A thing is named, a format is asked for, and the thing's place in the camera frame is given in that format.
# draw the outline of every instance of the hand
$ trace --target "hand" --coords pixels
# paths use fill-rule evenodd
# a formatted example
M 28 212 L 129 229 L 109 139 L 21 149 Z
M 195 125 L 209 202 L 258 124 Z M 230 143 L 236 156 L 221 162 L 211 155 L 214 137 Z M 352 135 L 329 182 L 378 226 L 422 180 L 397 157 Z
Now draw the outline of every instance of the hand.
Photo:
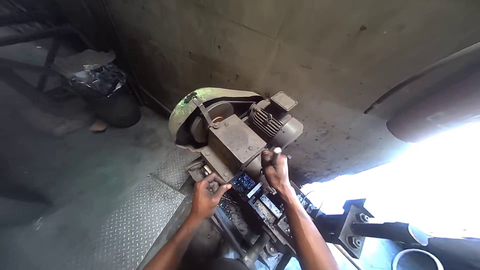
M 216 173 L 211 173 L 195 183 L 190 217 L 199 221 L 211 217 L 215 213 L 220 198 L 231 187 L 231 184 L 227 184 Z
M 280 195 L 284 196 L 291 193 L 292 190 L 290 180 L 288 179 L 287 157 L 285 155 L 278 156 L 275 166 L 272 166 L 272 157 L 273 152 L 267 150 L 262 151 L 262 167 L 265 178 Z

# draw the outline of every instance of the finger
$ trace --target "finger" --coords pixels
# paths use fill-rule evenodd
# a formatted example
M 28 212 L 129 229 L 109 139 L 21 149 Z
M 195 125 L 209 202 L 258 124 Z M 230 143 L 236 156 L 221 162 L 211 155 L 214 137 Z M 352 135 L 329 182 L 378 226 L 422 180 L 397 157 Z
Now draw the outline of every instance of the finger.
M 232 185 L 231 184 L 223 184 L 218 187 L 216 192 L 213 194 L 213 198 L 217 201 L 220 201 L 220 198 L 227 192 L 227 190 L 231 189 Z
M 266 167 L 272 165 L 270 163 L 270 161 L 272 160 L 272 157 L 273 157 L 273 152 L 270 152 L 268 150 L 263 150 L 262 151 L 262 167 L 263 168 L 266 168 Z
M 197 182 L 197 184 L 200 183 L 199 188 L 210 188 L 210 183 L 206 181 L 206 178 L 203 178 L 200 182 Z
M 270 180 L 270 177 L 275 177 L 276 170 L 273 166 L 268 166 L 268 167 L 264 168 L 264 173 L 265 173 L 265 178 L 268 181 L 268 180 Z
M 211 182 L 210 183 L 210 188 L 212 189 L 212 192 L 215 193 L 216 190 L 218 189 L 220 185 L 217 182 Z
M 203 179 L 203 181 L 207 181 L 209 183 L 211 182 L 217 182 L 219 184 L 225 184 L 226 182 L 220 177 L 218 176 L 218 174 L 216 174 L 215 172 L 209 174 L 207 177 L 205 177 Z
M 285 168 L 288 167 L 287 165 L 287 157 L 285 155 L 280 155 L 278 156 L 278 159 L 276 160 L 276 167 L 277 168 Z

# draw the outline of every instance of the concrete wall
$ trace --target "concrete wall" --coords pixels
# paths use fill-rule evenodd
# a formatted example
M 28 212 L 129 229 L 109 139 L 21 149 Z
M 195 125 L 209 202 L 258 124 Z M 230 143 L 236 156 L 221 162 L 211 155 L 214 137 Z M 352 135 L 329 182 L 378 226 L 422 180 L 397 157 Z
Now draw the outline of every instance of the concrete wall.
M 305 127 L 287 149 L 290 164 L 316 181 L 400 153 L 406 144 L 385 120 L 362 112 L 480 41 L 475 0 L 105 0 L 121 48 L 101 1 L 58 2 L 72 19 L 84 12 L 101 22 L 141 84 L 171 108 L 203 86 L 288 93 Z

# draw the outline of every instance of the black pipe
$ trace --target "black pipe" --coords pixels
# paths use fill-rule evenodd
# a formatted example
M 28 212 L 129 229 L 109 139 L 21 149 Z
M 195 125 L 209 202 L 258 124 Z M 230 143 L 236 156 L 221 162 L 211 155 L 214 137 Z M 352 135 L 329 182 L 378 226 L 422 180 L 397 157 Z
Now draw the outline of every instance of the black pipe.
M 419 229 L 403 222 L 385 222 L 385 223 L 353 223 L 350 225 L 355 234 L 390 239 L 397 242 L 427 245 L 428 235 Z

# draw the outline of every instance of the metal bracket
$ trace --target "metal bracket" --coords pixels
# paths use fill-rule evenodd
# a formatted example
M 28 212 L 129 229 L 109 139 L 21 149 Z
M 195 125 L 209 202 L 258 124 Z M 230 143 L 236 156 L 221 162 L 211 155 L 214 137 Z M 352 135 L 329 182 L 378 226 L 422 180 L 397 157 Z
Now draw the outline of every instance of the metal bracket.
M 196 98 L 194 98 L 192 101 L 200 109 L 200 112 L 203 114 L 205 120 L 207 120 L 208 125 L 213 127 L 215 124 L 213 123 L 212 118 L 210 118 L 210 114 L 208 114 L 207 108 L 205 108 L 203 102 L 200 102 Z

